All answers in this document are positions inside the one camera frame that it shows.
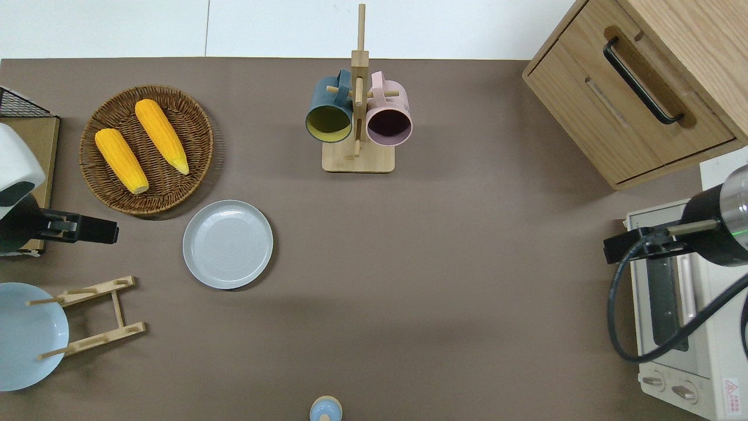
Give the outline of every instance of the wooden cabinet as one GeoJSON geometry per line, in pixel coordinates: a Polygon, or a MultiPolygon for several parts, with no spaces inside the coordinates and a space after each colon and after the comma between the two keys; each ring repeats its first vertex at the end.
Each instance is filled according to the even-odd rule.
{"type": "Polygon", "coordinates": [[[748,145],[746,34],[748,1],[578,0],[523,77],[622,189],[748,145]]]}

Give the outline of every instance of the mug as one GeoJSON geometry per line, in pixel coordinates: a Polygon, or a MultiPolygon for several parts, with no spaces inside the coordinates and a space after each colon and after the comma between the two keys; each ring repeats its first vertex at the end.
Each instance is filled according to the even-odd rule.
{"type": "Polygon", "coordinates": [[[340,142],[348,137],[353,128],[350,91],[351,72],[346,69],[342,69],[337,77],[326,76],[317,82],[306,119],[310,135],[326,143],[340,142]],[[338,88],[337,93],[328,92],[328,86],[338,88]]]}
{"type": "Polygon", "coordinates": [[[367,101],[367,134],[382,146],[397,146],[413,133],[411,109],[405,88],[393,80],[384,80],[382,72],[372,74],[372,98],[367,101]],[[385,97],[385,91],[399,91],[396,97],[385,97]]]}

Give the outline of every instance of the black drawer handle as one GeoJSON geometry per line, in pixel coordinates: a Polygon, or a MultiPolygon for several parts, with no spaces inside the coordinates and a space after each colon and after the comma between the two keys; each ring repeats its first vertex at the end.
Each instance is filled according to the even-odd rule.
{"type": "Polygon", "coordinates": [[[610,63],[610,65],[613,66],[614,69],[616,69],[616,72],[618,72],[618,74],[623,78],[628,87],[631,88],[632,91],[634,91],[634,93],[644,103],[647,109],[649,109],[652,115],[662,124],[673,124],[683,118],[683,113],[678,114],[675,117],[670,117],[665,114],[665,111],[663,111],[659,105],[657,105],[655,100],[652,99],[652,96],[649,95],[649,93],[639,83],[637,78],[635,78],[634,75],[631,74],[631,71],[629,71],[628,68],[623,65],[618,56],[616,56],[616,54],[613,52],[613,45],[615,45],[617,41],[618,37],[613,37],[612,40],[608,41],[608,43],[605,44],[605,48],[603,48],[603,55],[608,60],[608,63],[610,63]]]}

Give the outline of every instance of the white floor tile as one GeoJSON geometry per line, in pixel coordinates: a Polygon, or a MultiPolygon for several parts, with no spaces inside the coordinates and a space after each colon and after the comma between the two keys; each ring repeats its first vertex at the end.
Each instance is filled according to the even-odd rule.
{"type": "Polygon", "coordinates": [[[205,54],[208,0],[3,0],[0,58],[205,54]]]}
{"type": "MultiPolygon", "coordinates": [[[[206,54],[350,57],[354,0],[211,0],[206,54]]],[[[373,58],[529,59],[573,0],[371,0],[365,49],[373,58]]]]}

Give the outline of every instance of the pink mug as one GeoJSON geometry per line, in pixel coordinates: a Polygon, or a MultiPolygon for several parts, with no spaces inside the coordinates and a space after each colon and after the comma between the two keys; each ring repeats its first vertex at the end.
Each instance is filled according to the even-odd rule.
{"type": "Polygon", "coordinates": [[[367,134],[372,142],[382,146],[397,146],[413,133],[411,109],[405,88],[393,80],[384,80],[382,72],[372,74],[372,98],[367,101],[367,134]],[[386,97],[386,91],[398,91],[386,97]]]}

